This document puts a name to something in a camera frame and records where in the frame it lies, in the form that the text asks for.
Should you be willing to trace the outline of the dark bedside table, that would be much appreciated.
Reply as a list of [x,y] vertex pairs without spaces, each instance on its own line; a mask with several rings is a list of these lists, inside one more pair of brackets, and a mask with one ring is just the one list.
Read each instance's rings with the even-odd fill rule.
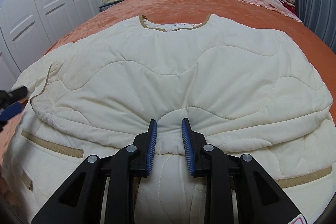
[[103,11],[109,9],[110,7],[114,6],[114,5],[116,5],[116,3],[106,3],[106,4],[99,7],[99,12],[103,12]]

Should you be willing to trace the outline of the cream quilted jacket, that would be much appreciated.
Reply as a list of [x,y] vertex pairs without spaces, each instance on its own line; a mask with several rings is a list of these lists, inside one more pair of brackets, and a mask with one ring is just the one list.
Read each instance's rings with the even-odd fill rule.
[[250,153],[309,223],[335,194],[333,98],[286,33],[217,15],[157,25],[136,16],[30,65],[30,91],[2,163],[25,221],[96,154],[113,155],[158,126],[137,223],[201,223],[205,180],[186,166],[181,123],[232,156]]

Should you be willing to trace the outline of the white wardrobe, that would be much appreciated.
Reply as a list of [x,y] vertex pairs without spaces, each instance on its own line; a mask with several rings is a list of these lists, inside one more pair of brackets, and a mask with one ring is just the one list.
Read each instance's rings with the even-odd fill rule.
[[102,0],[1,0],[1,89],[51,46],[98,14]]

